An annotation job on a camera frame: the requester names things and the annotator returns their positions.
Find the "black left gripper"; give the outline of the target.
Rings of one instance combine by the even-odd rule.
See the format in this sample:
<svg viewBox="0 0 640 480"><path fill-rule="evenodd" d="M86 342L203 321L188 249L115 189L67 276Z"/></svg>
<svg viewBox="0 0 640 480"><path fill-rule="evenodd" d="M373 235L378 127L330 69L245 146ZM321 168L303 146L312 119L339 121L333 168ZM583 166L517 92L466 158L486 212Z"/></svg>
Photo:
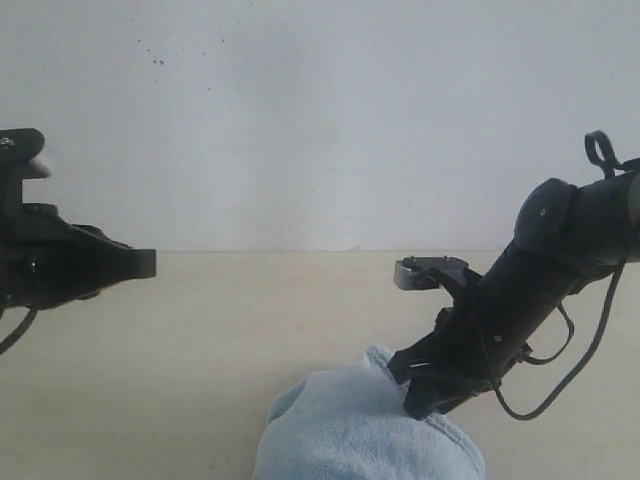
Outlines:
<svg viewBox="0 0 640 480"><path fill-rule="evenodd" d="M157 275L157 251L66 222L53 204L23 201L24 170L1 169L1 307L52 309Z"/></svg>

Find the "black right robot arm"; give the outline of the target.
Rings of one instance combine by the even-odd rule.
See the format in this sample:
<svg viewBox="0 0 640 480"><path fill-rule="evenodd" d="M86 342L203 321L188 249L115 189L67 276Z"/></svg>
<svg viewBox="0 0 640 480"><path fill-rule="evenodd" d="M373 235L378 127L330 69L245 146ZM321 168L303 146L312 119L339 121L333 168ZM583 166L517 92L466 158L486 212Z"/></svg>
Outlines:
<svg viewBox="0 0 640 480"><path fill-rule="evenodd" d="M527 341L563 300L638 259L639 177L627 173L582 187L545 181L484 274L455 257L397 261L399 289L442 287L453 299L433 331L388 364L408 386L405 411L415 419L447 413L498 387L517 363L535 363Z"/></svg>

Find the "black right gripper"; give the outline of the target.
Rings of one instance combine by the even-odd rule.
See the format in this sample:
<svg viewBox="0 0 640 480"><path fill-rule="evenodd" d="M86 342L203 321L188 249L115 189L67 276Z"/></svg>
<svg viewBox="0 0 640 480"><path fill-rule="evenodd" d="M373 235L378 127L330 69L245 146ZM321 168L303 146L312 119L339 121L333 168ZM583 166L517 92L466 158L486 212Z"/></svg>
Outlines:
<svg viewBox="0 0 640 480"><path fill-rule="evenodd" d="M532 353L533 271L432 271L453 299L436 329L388 362L397 384L409 381L404 409L412 418L445 414L487 392Z"/></svg>

